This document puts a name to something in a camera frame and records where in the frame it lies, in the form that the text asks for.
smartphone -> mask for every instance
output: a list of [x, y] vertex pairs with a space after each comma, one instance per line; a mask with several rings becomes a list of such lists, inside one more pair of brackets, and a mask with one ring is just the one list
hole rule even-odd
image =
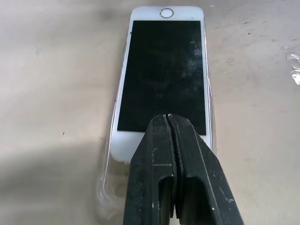
[[130, 162], [152, 118], [190, 120], [211, 147], [210, 85], [199, 7], [138, 7], [132, 11], [112, 120], [109, 151]]

phone front panel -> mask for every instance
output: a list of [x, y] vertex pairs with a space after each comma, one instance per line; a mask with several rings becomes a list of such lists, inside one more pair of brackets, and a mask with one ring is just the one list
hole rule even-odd
[[206, 135], [202, 51], [200, 21], [134, 21], [117, 130], [174, 113]]

beige surface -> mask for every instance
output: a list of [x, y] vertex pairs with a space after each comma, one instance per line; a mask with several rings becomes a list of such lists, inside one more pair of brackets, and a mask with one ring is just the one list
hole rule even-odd
[[[0, 221], [98, 224], [91, 184], [131, 10], [180, 1], [0, 0]], [[299, 0], [202, 0], [218, 157], [247, 225], [300, 224]]]

clamp jaw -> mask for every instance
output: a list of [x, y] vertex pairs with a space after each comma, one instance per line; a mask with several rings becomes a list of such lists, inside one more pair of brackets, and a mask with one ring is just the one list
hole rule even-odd
[[244, 225], [222, 167], [188, 119], [151, 120], [130, 162], [123, 225]]

phone screen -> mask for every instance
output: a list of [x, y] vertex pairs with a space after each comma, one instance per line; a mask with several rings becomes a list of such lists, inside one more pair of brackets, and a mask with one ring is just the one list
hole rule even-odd
[[206, 135], [200, 21], [134, 21], [118, 131], [177, 114]]

